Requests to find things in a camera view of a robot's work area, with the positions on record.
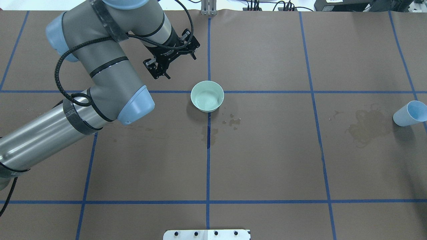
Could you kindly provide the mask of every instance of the plastic cup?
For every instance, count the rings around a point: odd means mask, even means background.
[[[410,101],[393,115],[394,122],[402,127],[427,121],[427,106],[420,101]]]
[[[213,112],[224,100],[222,87],[213,81],[202,81],[191,90],[191,102],[202,112]]]

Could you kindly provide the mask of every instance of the water spill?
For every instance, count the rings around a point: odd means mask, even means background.
[[[219,132],[218,129],[211,128],[211,146],[215,144],[216,134],[218,132]],[[203,138],[201,139],[201,141],[206,143],[208,140],[208,126],[204,126],[202,128],[202,135],[203,135]]]
[[[239,125],[240,124],[240,120],[241,120],[241,118],[239,118],[239,119],[233,119],[232,121],[230,121],[229,126],[233,126],[233,124]]]
[[[333,115],[333,117],[335,118],[335,116],[340,114],[340,113],[344,113],[344,112],[335,110],[335,114]]]
[[[378,104],[372,104],[370,111],[357,110],[356,124],[351,124],[348,131],[356,141],[358,148],[366,147],[373,139],[392,132],[392,122],[381,112]]]

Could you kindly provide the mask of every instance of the blue tape line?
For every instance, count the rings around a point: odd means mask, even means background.
[[[10,54],[9,62],[7,62],[6,70],[4,71],[3,78],[0,83],[0,90],[3,88],[4,82],[6,81],[7,73],[9,72],[10,64],[12,63],[13,56],[15,55],[16,47],[18,46],[19,40],[21,39],[22,32],[24,31],[25,23],[28,19],[29,11],[25,14],[24,22],[22,23],[21,30],[19,31],[18,37],[15,41],[15,46],[13,47],[12,53]]]
[[[89,161],[88,174],[86,176],[85,191],[83,193],[82,208],[80,209],[80,217],[79,217],[79,224],[77,226],[76,240],[79,240],[79,238],[80,238],[80,230],[82,229],[83,214],[85,213],[86,197],[88,196],[89,180],[91,178],[92,163],[94,161],[95,146],[97,144],[97,139],[98,139],[98,133],[95,133],[95,135],[94,135],[94,143],[92,145],[91,158],[90,158],[90,161]]]
[[[208,18],[208,81],[211,80],[211,18]]]
[[[83,90],[68,90],[68,93],[80,93]],[[190,94],[190,90],[150,90],[151,94]],[[313,91],[315,94],[412,94],[413,91]],[[0,90],[0,93],[43,93],[58,94],[58,90]],[[229,90],[225,94],[310,94],[305,90]],[[415,91],[416,94],[427,94],[427,91]]]
[[[209,229],[209,201],[211,198],[211,113],[208,113],[208,137],[206,157],[206,229]]]
[[[393,28],[393,34],[395,35],[395,40],[396,40],[396,44],[397,44],[397,47],[399,50],[399,54],[402,58],[403,66],[405,67],[406,76],[408,76],[409,84],[411,85],[412,92],[414,93],[414,98],[415,98],[415,100],[418,100],[417,95],[415,94],[414,85],[412,84],[411,76],[409,75],[409,71],[408,71],[408,67],[407,67],[406,62],[405,62],[405,58],[403,57],[402,49],[401,49],[400,44],[399,44],[398,35],[396,34],[395,24],[393,22],[391,11],[389,11],[389,17],[390,17],[390,23],[392,24],[392,28]]]
[[[150,205],[150,204],[206,204],[205,200],[172,200],[172,201],[143,201],[143,200],[127,200],[127,201],[86,201],[86,204],[110,204],[110,205]]]
[[[149,90],[151,94],[189,94],[191,91],[175,91],[175,90]]]
[[[211,18],[208,18],[208,81],[211,80]],[[210,228],[210,205],[211,197],[211,113],[208,113],[208,136],[206,150],[206,229]]]
[[[83,201],[55,201],[55,200],[12,200],[9,204],[82,204]]]
[[[316,94],[412,94],[412,91],[313,91]]]
[[[304,45],[305,63],[307,64],[308,81],[309,81],[309,84],[310,84],[311,100],[313,102],[314,119],[316,121],[317,138],[318,138],[318,141],[319,141],[320,152],[322,154],[323,177],[325,179],[326,196],[328,198],[330,225],[331,225],[331,228],[332,228],[333,240],[336,240],[335,222],[333,220],[332,203],[330,201],[330,191],[329,191],[329,183],[328,183],[328,174],[326,172],[326,163],[325,163],[325,155],[323,153],[322,136],[320,135],[319,119],[317,117],[316,99],[314,97],[313,82],[312,82],[312,79],[311,79],[311,71],[310,71],[310,63],[308,61],[307,44],[306,44],[305,35],[304,35],[304,25],[303,25],[303,22],[302,22],[301,12],[298,12],[298,13],[299,13],[299,22],[300,22],[300,25],[301,25],[302,43]]]
[[[167,205],[167,204],[345,204],[345,203],[422,203],[427,199],[336,199],[336,200],[125,200],[125,201],[85,201],[85,205]],[[9,204],[82,204],[83,201],[55,200],[11,200]]]
[[[311,91],[299,91],[299,90],[295,90],[295,91],[270,91],[270,90],[260,90],[260,91],[224,91],[225,94],[309,94],[311,93]]]
[[[332,203],[388,203],[388,202],[427,202],[427,199],[337,199]]]
[[[328,203],[328,200],[211,200],[211,204],[312,204]]]
[[[67,91],[68,93],[80,93],[83,90],[71,90]],[[58,94],[61,93],[58,90],[1,90],[0,93],[10,93],[10,94]]]

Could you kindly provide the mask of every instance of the white label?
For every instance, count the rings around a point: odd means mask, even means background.
[[[322,12],[328,12],[328,11],[332,11],[334,6],[324,6],[322,9]]]

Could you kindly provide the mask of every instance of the black cable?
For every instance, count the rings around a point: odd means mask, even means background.
[[[16,180],[18,180],[18,177],[13,179],[12,186],[10,187],[9,194],[7,195],[6,201],[4,202],[3,208],[0,210],[0,217],[3,215],[4,211],[6,210],[7,205],[9,204],[10,198],[12,197],[13,190],[15,189]]]
[[[291,1],[289,1],[286,6],[283,8],[283,11],[288,11],[288,9],[291,7]]]
[[[176,1],[179,5],[181,5],[181,7],[184,9],[185,13],[186,13],[186,14],[187,14],[187,16],[188,16],[188,20],[190,21],[190,25],[191,25],[191,32],[190,32],[190,36],[189,36],[189,38],[188,38],[188,41],[187,41],[184,45],[179,46],[179,47],[169,47],[169,46],[165,46],[165,45],[162,45],[162,44],[159,44],[159,43],[153,42],[153,41],[151,41],[151,40],[149,40],[149,39],[147,39],[147,38],[141,37],[141,36],[139,36],[139,35],[132,35],[132,34],[128,34],[128,33],[127,33],[126,35],[127,35],[128,37],[130,37],[130,38],[136,38],[136,39],[142,40],[142,41],[144,41],[144,42],[146,42],[146,43],[152,44],[152,45],[157,46],[157,47],[162,47],[162,48],[165,48],[165,49],[179,50],[179,49],[183,49],[183,48],[185,48],[186,46],[188,46],[188,44],[190,44],[191,39],[193,39],[193,36],[194,36],[194,25],[193,25],[193,20],[191,19],[190,13],[188,12],[187,8],[186,8],[186,7],[185,7],[185,6],[184,6],[184,5],[183,5],[179,0],[175,0],[175,1]],[[75,94],[71,94],[71,96],[70,96],[70,95],[69,95],[69,94],[64,90],[64,88],[63,88],[63,87],[62,87],[62,85],[61,85],[61,82],[59,81],[59,70],[61,69],[62,63],[64,62],[65,58],[66,58],[68,55],[70,55],[70,54],[72,54],[73,52],[75,52],[75,51],[79,50],[80,48],[83,48],[83,47],[85,47],[85,46],[87,46],[87,45],[90,45],[90,44],[100,43],[100,42],[109,41],[109,40],[113,40],[113,38],[112,38],[112,37],[105,37],[105,38],[98,38],[98,39],[94,39],[94,40],[87,41],[87,42],[85,42],[85,43],[79,44],[79,45],[77,45],[77,46],[75,46],[75,47],[71,48],[70,50],[68,50],[67,52],[65,52],[65,53],[64,53],[64,54],[59,58],[58,63],[56,64],[56,67],[55,67],[55,74],[54,74],[56,87],[57,87],[57,88],[58,88],[58,90],[61,92],[61,94],[62,94],[66,99],[70,100],[72,103],[74,103],[74,104],[76,104],[76,105],[79,105],[79,106],[82,106],[82,107],[88,107],[88,106],[92,105],[92,98],[91,98],[90,96],[88,96],[87,94],[83,94],[83,93],[75,93]],[[79,102],[79,101],[77,101],[77,100],[75,100],[75,99],[74,99],[75,97],[84,97],[84,98],[86,98],[86,99],[88,100],[88,102],[87,102],[87,103]]]
[[[279,3],[283,3],[283,8],[285,8],[285,1],[278,1],[277,3],[276,3],[276,5],[274,5],[274,8],[273,8],[273,11],[274,11],[274,9],[276,9],[276,7],[277,7],[277,5],[279,4]]]
[[[290,8],[290,9],[308,9],[308,10],[310,10],[310,11],[314,12],[314,11],[313,11],[313,10],[311,10],[310,8],[306,8],[306,7],[293,7],[293,8]]]
[[[277,3],[277,2],[259,2],[259,3]]]

